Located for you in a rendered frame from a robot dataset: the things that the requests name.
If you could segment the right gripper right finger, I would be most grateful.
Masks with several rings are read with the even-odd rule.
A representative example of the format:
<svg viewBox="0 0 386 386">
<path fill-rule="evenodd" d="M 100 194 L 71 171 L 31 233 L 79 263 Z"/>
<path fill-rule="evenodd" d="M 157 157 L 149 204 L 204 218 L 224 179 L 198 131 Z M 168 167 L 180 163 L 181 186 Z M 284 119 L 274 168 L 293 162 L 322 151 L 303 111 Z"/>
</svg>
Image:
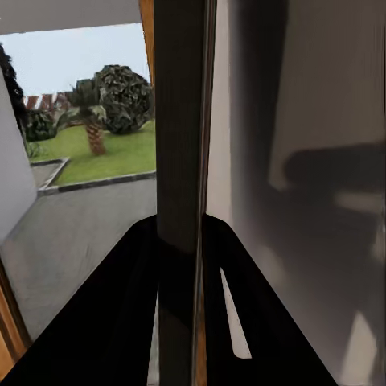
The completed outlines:
<svg viewBox="0 0 386 386">
<path fill-rule="evenodd" d="M 202 216 L 207 386 L 338 386 L 233 229 Z M 220 269 L 251 359 L 236 357 Z"/>
</svg>

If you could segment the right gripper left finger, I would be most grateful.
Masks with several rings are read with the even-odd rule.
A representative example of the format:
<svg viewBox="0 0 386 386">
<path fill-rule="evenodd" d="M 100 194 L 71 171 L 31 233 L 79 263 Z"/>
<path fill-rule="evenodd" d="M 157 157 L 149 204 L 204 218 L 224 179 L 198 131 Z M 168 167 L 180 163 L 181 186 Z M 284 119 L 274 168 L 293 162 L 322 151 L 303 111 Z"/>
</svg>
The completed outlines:
<svg viewBox="0 0 386 386">
<path fill-rule="evenodd" d="M 157 292 L 155 215 L 123 236 L 0 386 L 147 386 Z"/>
</svg>

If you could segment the poster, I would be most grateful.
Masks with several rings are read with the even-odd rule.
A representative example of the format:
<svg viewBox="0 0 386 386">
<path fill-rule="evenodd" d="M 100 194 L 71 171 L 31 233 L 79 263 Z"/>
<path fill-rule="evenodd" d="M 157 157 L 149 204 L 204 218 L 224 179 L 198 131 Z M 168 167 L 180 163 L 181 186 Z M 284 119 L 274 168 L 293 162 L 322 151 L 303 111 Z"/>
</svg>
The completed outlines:
<svg viewBox="0 0 386 386">
<path fill-rule="evenodd" d="M 195 386 L 217 0 L 154 0 L 159 386 Z"/>
</svg>

